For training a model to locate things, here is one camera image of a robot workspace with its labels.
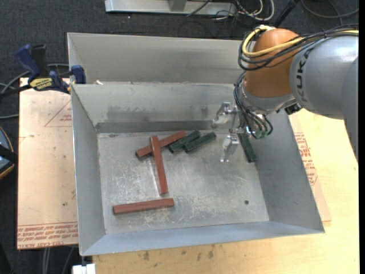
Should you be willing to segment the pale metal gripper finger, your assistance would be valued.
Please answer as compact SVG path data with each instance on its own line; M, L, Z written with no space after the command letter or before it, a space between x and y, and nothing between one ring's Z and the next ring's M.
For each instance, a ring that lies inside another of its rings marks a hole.
M222 153L220 157L221 163L229 161L229 158L235 153L238 144L239 144L238 138L234 134L228 135L225 138L222 144Z
M212 120L212 125L218 126L221 124L225 124L230 119L231 113L231 103L223 102L216 113L216 117Z

